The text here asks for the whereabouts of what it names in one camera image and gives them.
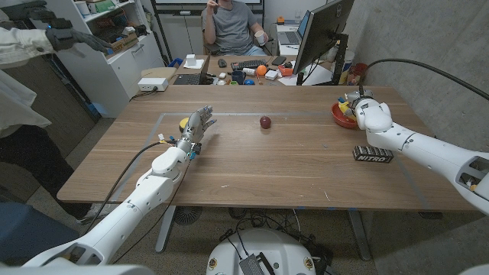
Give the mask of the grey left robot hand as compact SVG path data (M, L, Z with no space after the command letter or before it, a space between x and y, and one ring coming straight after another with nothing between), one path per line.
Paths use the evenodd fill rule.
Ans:
M215 120L212 120L211 117L211 105L205 105L192 113L176 146L189 153L192 143L199 143L202 140L206 129L215 123Z

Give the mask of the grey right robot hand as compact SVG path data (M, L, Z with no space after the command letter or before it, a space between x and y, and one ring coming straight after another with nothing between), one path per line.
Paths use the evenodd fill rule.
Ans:
M372 99L374 96L370 89L363 91L354 91L350 93L345 93L345 97L340 97L338 99L338 107L343 115L351 120L356 120L355 108L359 101L363 98Z

